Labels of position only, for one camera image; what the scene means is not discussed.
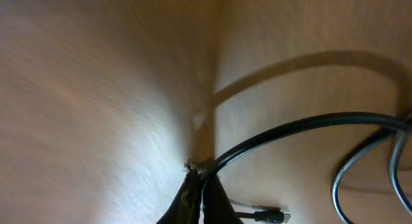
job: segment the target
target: wood grain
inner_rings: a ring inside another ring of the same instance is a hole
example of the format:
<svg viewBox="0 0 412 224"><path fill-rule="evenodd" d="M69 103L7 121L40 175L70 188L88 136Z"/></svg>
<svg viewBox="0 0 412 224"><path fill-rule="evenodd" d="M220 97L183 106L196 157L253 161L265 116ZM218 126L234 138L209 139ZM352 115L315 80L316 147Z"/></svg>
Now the wood grain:
<svg viewBox="0 0 412 224"><path fill-rule="evenodd" d="M0 223L154 223L188 158L311 115L401 112L411 2L0 0ZM222 183L233 200L288 209L292 224L340 223L332 173L374 129L280 140L224 168ZM410 223L388 151L343 181L356 223ZM411 154L399 175L409 193Z"/></svg>

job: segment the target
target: power cord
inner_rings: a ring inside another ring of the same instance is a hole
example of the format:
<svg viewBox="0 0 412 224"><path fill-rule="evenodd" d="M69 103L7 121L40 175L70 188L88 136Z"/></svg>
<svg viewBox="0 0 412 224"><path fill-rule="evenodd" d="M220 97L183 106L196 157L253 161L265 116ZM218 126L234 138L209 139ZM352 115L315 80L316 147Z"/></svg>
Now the power cord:
<svg viewBox="0 0 412 224"><path fill-rule="evenodd" d="M393 150L389 161L388 175L398 199L412 214L412 206L407 200L404 192L402 191L398 178L397 178L397 166L400 155L405 146L407 138L409 136L409 127L412 124L411 120L405 118L395 118L389 115L381 115L376 113L365 112L345 112L345 113L332 113L327 115L318 115L315 117L304 118L287 124L283 124L279 127L275 127L268 131L265 131L259 135L253 136L248 140L238 144L232 149L223 153L219 158L214 161L213 167L211 167L201 177L201 186L204 188L208 181L216 176L218 171L225 167L227 164L233 162L235 159L243 156L249 151L260 147L269 142L279 140L280 138L294 135L303 131L317 129L320 127L337 126L344 124L371 124L382 126L383 129L372 134L359 144L343 161L341 168L337 171L337 174L333 180L331 188L331 197L333 207L336 213L346 224L353 224L343 213L337 195L339 182L341 181L344 173L362 156L364 156L373 147L381 143L383 140L394 137Z"/></svg>
<svg viewBox="0 0 412 224"><path fill-rule="evenodd" d="M285 224L288 223L290 219L290 214L284 214L280 210L255 211L253 214L236 212L236 214L239 218L254 219L256 222L260 223Z"/></svg>

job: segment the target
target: cable connector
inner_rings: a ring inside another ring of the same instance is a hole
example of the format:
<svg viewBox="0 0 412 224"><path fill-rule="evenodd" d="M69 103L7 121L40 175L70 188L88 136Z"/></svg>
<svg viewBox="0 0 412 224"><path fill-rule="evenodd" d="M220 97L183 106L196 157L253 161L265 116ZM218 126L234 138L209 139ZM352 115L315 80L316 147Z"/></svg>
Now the cable connector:
<svg viewBox="0 0 412 224"><path fill-rule="evenodd" d="M254 219L260 223L288 223L290 219L290 214L284 214L280 210L264 210L255 211Z"/></svg>
<svg viewBox="0 0 412 224"><path fill-rule="evenodd" d="M282 224L288 223L290 219L290 214L284 214L280 210L255 211L253 214L237 212L236 214L239 218L250 218L260 223Z"/></svg>

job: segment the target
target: cable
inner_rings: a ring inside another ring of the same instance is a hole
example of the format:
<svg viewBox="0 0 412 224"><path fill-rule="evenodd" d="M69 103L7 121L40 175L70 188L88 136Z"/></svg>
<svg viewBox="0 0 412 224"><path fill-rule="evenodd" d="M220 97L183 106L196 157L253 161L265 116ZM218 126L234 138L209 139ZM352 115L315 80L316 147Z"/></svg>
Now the cable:
<svg viewBox="0 0 412 224"><path fill-rule="evenodd" d="M385 127L385 129L377 131L375 134L371 135L370 137L365 139L360 145L358 145L358 147L356 147L351 152L351 154L348 157L348 160L345 161L341 169L336 174L335 179L332 183L331 195L333 206L339 217L346 224L352 224L352 222L343 214L337 198L337 188L344 173L360 157L364 156L377 144L381 143L388 137L393 136L395 133L396 137L393 148L393 154L389 163L389 178L398 198L401 200L402 204L404 204L405 208L412 214L412 206L408 202L405 194L402 192L396 175L396 169L400 158L400 154L409 134L409 124L395 117L375 113L347 112L318 115L315 117L304 118L301 120L297 120L295 122L283 124L279 127L275 127L259 135L253 136L252 138L245 140L244 142L228 150L226 153L223 153L219 158L215 160L213 167L209 169L206 173L204 173L201 177L201 183L203 184L203 188L207 185L209 179L216 176L218 171L222 169L224 166L263 144L267 144L274 140L278 140L280 138L297 134L303 131L308 131L320 127L336 126L343 124L374 124L383 126Z"/></svg>
<svg viewBox="0 0 412 224"><path fill-rule="evenodd" d="M406 123L408 125L410 125L412 123L412 118L406 120ZM392 137L393 135L395 135L397 132L396 131L392 131L390 129L380 129L378 131L376 131L375 133L373 133L372 135L370 135L369 137L367 137L365 140L363 140L360 144L358 144L354 149L352 149L352 151L346 155L346 157L343 159L342 163L339 166L339 170L337 171L333 182L332 182L332 186L331 186L331 198L332 198L332 205L336 211L336 213L338 214L338 216L340 217L340 219L346 223L346 224L352 224L353 222L350 221L348 219L348 217L346 217L346 215L343 213L341 206L339 205L339 199L338 199L338 188L339 188L339 184L344 176L344 174L346 173L346 171L348 171L352 165L360 158L362 158L366 153L368 153L369 151L371 151L374 147L378 146L379 144L381 144L383 141L387 140L389 137ZM389 177L390 175L395 175L396 178L396 169L395 168L390 168L388 169L389 172ZM408 209L408 204L409 202L407 201L406 196L403 194L402 189L400 189L399 185L398 185L398 180L397 178L394 180L391 180L391 184L392 186L394 186L394 183L397 186L397 188L399 188L399 191L402 193L402 196L398 195L398 198L401 200L402 204L404 204L404 206L406 207L406 209Z"/></svg>
<svg viewBox="0 0 412 224"><path fill-rule="evenodd" d="M289 222L290 214L284 214L280 210L255 211L255 213L236 212L239 218L254 219L260 223L285 224Z"/></svg>

